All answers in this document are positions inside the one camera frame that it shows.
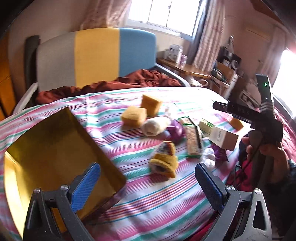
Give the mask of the person right hand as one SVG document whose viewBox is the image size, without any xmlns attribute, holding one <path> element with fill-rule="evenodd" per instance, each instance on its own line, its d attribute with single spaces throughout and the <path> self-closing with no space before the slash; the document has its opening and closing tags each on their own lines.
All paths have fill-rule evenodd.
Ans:
<svg viewBox="0 0 296 241">
<path fill-rule="evenodd" d="M 244 136 L 241 141 L 247 160 L 253 163 L 252 179 L 255 185 L 276 184 L 288 175 L 288 157 L 280 143 L 253 146 L 249 136 Z"/>
</svg>

